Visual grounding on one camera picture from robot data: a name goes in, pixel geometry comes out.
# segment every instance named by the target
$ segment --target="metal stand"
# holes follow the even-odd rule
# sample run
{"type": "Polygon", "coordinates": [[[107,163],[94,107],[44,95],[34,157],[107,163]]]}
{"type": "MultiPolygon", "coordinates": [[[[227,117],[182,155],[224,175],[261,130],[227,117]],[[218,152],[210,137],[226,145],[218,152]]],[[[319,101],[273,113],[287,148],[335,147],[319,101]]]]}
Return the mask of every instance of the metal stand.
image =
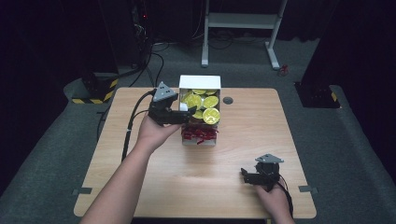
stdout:
{"type": "Polygon", "coordinates": [[[205,10],[205,35],[202,50],[202,67],[209,66],[208,31],[209,27],[250,28],[273,30],[270,42],[265,42],[271,65],[275,70],[280,68],[274,52],[276,35],[282,22],[288,0],[282,0],[280,9],[275,15],[262,14],[237,14],[237,13],[209,13],[209,0],[206,0],[205,10]]]}

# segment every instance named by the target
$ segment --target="yellow black hazard tape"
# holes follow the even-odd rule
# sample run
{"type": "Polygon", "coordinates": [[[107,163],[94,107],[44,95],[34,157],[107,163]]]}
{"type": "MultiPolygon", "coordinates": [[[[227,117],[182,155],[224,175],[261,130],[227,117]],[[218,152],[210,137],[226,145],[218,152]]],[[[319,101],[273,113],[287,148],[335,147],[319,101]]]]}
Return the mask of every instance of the yellow black hazard tape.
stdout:
{"type": "Polygon", "coordinates": [[[111,81],[111,83],[106,87],[106,90],[99,90],[102,94],[100,97],[92,97],[92,98],[72,98],[72,102],[75,104],[103,104],[107,103],[116,89],[118,79],[111,81]]]}
{"type": "Polygon", "coordinates": [[[332,91],[332,99],[337,102],[337,96],[335,95],[335,93],[332,91]]]}

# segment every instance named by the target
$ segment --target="red shredded paper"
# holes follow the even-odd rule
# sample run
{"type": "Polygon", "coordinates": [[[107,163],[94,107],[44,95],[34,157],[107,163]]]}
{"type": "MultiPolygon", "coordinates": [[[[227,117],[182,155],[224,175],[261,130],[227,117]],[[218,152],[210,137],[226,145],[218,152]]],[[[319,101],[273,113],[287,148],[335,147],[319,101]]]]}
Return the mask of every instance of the red shredded paper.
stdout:
{"type": "Polygon", "coordinates": [[[183,139],[197,139],[197,145],[202,144],[206,140],[216,139],[218,130],[213,127],[187,126],[181,132],[183,139]]]}

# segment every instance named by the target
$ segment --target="yellow cap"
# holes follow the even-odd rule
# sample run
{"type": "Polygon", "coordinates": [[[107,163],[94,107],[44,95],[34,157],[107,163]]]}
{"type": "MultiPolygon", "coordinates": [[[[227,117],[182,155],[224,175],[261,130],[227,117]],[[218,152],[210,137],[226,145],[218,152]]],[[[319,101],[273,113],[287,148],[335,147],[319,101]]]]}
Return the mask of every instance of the yellow cap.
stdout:
{"type": "Polygon", "coordinates": [[[207,124],[215,124],[220,120],[220,112],[216,108],[208,108],[204,111],[203,119],[207,124]]]}
{"type": "Polygon", "coordinates": [[[201,96],[196,94],[191,94],[189,97],[187,97],[186,104],[188,108],[197,106],[197,110],[199,110],[202,105],[201,96]]]}
{"type": "Polygon", "coordinates": [[[196,119],[201,119],[203,113],[204,113],[204,112],[202,112],[202,110],[197,110],[197,111],[195,111],[195,114],[193,114],[192,116],[193,116],[194,118],[196,118],[196,119]]]}
{"type": "Polygon", "coordinates": [[[216,91],[218,91],[218,90],[206,90],[206,95],[213,95],[213,94],[215,94],[216,93],[216,91]]]}
{"type": "Polygon", "coordinates": [[[192,95],[192,91],[188,91],[182,98],[181,98],[181,103],[187,103],[187,98],[192,95]]]}
{"type": "Polygon", "coordinates": [[[215,107],[219,103],[217,96],[208,96],[204,99],[204,108],[215,107]]]}
{"type": "Polygon", "coordinates": [[[192,90],[195,94],[202,95],[206,92],[206,90],[192,90]]]}

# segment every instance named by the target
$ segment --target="black cable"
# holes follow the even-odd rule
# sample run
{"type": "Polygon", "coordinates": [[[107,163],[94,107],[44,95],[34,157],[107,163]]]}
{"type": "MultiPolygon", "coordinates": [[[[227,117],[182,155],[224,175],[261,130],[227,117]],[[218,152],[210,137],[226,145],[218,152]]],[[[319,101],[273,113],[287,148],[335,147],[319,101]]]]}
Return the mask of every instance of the black cable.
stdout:
{"type": "Polygon", "coordinates": [[[152,78],[151,70],[149,70],[149,67],[146,68],[146,71],[148,72],[148,78],[149,78],[149,81],[151,82],[151,86],[153,88],[155,88],[154,79],[152,78]]]}
{"type": "Polygon", "coordinates": [[[205,8],[204,8],[204,0],[202,0],[202,1],[201,1],[201,13],[200,13],[200,16],[199,16],[197,29],[195,30],[195,32],[194,32],[194,34],[191,36],[191,38],[194,38],[194,37],[197,35],[197,33],[198,33],[198,30],[199,30],[199,28],[200,28],[200,26],[201,26],[202,16],[204,15],[204,11],[205,11],[205,8]]]}
{"type": "Polygon", "coordinates": [[[144,71],[145,71],[144,69],[140,71],[139,75],[134,79],[134,81],[132,82],[131,85],[129,85],[129,87],[132,87],[136,83],[136,81],[140,78],[140,76],[142,76],[144,71]]]}
{"type": "Polygon", "coordinates": [[[285,178],[283,178],[283,176],[282,175],[279,175],[281,178],[282,178],[282,180],[283,180],[283,183],[285,183],[285,188],[286,188],[286,190],[287,191],[289,191],[289,187],[288,187],[288,183],[286,183],[286,179],[285,178]]]}
{"type": "Polygon", "coordinates": [[[135,119],[139,114],[144,113],[144,112],[148,112],[148,111],[149,111],[149,110],[147,109],[147,110],[142,110],[142,111],[138,112],[137,114],[134,115],[134,119],[135,119]]]}
{"type": "Polygon", "coordinates": [[[205,33],[201,33],[200,35],[197,35],[195,37],[193,37],[191,40],[191,42],[194,42],[194,40],[198,40],[201,39],[202,37],[204,37],[205,33]]]}
{"type": "Polygon", "coordinates": [[[152,53],[152,54],[160,57],[161,61],[163,62],[160,70],[158,71],[157,77],[155,78],[155,87],[157,87],[158,86],[158,78],[160,77],[160,73],[163,70],[164,61],[163,61],[163,56],[159,55],[158,53],[152,53]]]}
{"type": "Polygon", "coordinates": [[[163,48],[163,49],[156,49],[156,50],[154,50],[154,51],[152,51],[152,52],[164,51],[164,50],[166,50],[166,49],[169,49],[169,47],[171,46],[171,44],[169,43],[169,41],[165,41],[165,43],[158,43],[158,44],[156,44],[156,46],[159,46],[159,45],[162,45],[162,44],[166,44],[166,47],[163,48]]]}
{"type": "Polygon", "coordinates": [[[234,38],[234,39],[233,39],[233,42],[234,42],[234,43],[237,43],[237,44],[246,44],[246,45],[249,45],[249,44],[256,44],[256,43],[260,43],[260,42],[265,42],[265,38],[253,37],[252,40],[239,40],[239,39],[237,39],[237,38],[234,38]]]}
{"type": "Polygon", "coordinates": [[[226,45],[225,47],[222,47],[222,48],[214,47],[213,45],[207,44],[212,49],[227,49],[233,44],[233,37],[230,34],[228,34],[229,38],[226,38],[226,39],[222,39],[222,36],[220,36],[220,35],[214,35],[214,36],[215,36],[216,40],[218,40],[218,41],[230,41],[230,42],[228,43],[228,45],[226,45]]]}
{"type": "Polygon", "coordinates": [[[152,91],[148,91],[145,94],[143,94],[140,97],[140,99],[137,101],[136,105],[134,106],[134,111],[132,112],[132,115],[129,119],[128,128],[127,128],[126,134],[125,134],[125,141],[124,141],[124,147],[123,147],[123,151],[122,151],[121,161],[123,161],[125,159],[126,153],[128,152],[129,140],[131,138],[131,132],[132,132],[132,127],[134,125],[134,118],[135,118],[136,110],[139,107],[140,103],[143,101],[143,99],[145,99],[149,95],[154,95],[155,91],[156,90],[154,89],[152,91]]]}
{"type": "Polygon", "coordinates": [[[292,198],[291,198],[290,193],[289,193],[289,190],[288,190],[288,184],[286,183],[285,178],[283,178],[283,176],[281,176],[281,177],[282,177],[282,179],[283,179],[283,182],[285,183],[286,188],[283,187],[278,181],[276,181],[276,183],[280,186],[280,188],[283,190],[283,192],[285,192],[285,194],[286,194],[286,199],[288,200],[288,204],[289,204],[289,212],[290,212],[291,217],[293,217],[293,210],[294,210],[294,207],[293,207],[292,198]]]}

